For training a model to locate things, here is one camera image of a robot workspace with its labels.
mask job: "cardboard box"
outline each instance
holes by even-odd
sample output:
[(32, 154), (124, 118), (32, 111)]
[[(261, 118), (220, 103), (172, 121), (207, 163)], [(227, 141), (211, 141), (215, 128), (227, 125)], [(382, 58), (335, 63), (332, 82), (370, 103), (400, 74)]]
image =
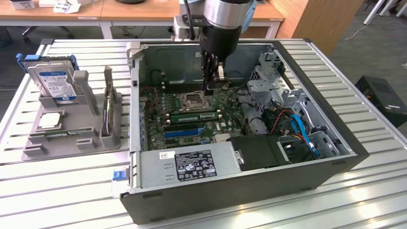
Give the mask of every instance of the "cardboard box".
[(11, 0), (11, 4), (15, 10), (36, 8), (32, 0)]

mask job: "motherboard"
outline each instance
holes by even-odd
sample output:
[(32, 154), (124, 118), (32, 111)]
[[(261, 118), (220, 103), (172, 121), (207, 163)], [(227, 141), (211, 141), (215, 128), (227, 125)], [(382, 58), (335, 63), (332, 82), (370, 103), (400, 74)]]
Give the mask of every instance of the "motherboard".
[(159, 87), (140, 91), (145, 116), (147, 149), (159, 150), (224, 142), (249, 133), (233, 87), (169, 94)]

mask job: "floor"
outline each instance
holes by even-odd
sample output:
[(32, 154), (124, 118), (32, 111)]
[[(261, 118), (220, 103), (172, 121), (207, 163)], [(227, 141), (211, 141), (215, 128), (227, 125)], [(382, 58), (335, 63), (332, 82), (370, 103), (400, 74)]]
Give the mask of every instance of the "floor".
[[(407, 20), (395, 18), (404, 24), (404, 27), (387, 17), (375, 17), (371, 25), (362, 30), (351, 40), (344, 40), (363, 27), (363, 20), (368, 11), (358, 12), (352, 22), (338, 43), (336, 49), (330, 55), (330, 59), (344, 75), (355, 83), (362, 75), (386, 78), (407, 103), (407, 69), (402, 64), (407, 63)], [(63, 30), (57, 27), (39, 27), (32, 34), (31, 45), (24, 44), (20, 34), (25, 27), (9, 27), (8, 31), (13, 39), (13, 44), (0, 48), (0, 84), (19, 85), (23, 79), (23, 70), (15, 62), (17, 53), (33, 54), (43, 38), (65, 39)], [(101, 39), (101, 31), (97, 27), (68, 27), (76, 39)], [(168, 38), (167, 27), (143, 27), (131, 29), (139, 38)], [(112, 27), (113, 38), (132, 38), (125, 36), (119, 27)], [(3, 117), (9, 102), (13, 98), (12, 89), (0, 86), (0, 118)], [(399, 127), (400, 132), (407, 136), (407, 124)]]

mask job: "slotted aluminum surface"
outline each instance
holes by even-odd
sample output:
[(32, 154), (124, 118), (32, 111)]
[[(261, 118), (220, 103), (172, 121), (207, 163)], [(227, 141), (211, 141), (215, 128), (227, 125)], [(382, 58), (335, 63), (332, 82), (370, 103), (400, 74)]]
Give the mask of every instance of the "slotted aluminum surface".
[[(280, 42), (371, 153), (350, 172), (334, 176), (312, 191), (148, 225), (132, 224), (120, 201), (111, 197), (109, 185), (113, 169), (128, 164), (129, 73), (125, 41), (56, 40), (47, 47), (48, 55), (76, 55), (80, 69), (89, 71), (89, 85), (95, 93), (104, 90), (103, 67), (112, 66), (113, 83), (124, 94), (123, 151), (20, 163), (21, 147), (40, 105), (39, 90), (25, 75), (0, 125), (4, 127), (0, 152), (1, 228), (406, 228), (404, 137), (366, 103), (313, 45), (300, 39)], [(299, 87), (293, 76), (289, 73), (287, 76)]]

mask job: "wooden table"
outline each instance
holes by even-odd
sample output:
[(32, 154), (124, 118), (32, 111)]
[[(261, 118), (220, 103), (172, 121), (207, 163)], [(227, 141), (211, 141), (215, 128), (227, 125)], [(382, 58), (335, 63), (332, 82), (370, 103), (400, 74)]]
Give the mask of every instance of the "wooden table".
[[(128, 5), (116, 0), (99, 0), (80, 8), (77, 13), (53, 13), (52, 8), (13, 10), (8, 0), (0, 0), (0, 26), (99, 26), (103, 37), (112, 39), (112, 26), (172, 26), (180, 14), (177, 0), (145, 0)], [(265, 2), (257, 4), (249, 26), (268, 27), (267, 38), (273, 38), (284, 21), (283, 15)]]
[(77, 13), (53, 13), (52, 7), (15, 10), (8, 0), (0, 1), (0, 26), (99, 26), (103, 0), (80, 8)]
[[(104, 0), (101, 9), (101, 31), (104, 38), (111, 39), (111, 26), (172, 26), (173, 17), (180, 14), (177, 0), (145, 0), (136, 5), (125, 5), (116, 0)], [(275, 38), (283, 15), (265, 2), (257, 4), (249, 26), (268, 27), (267, 38)]]

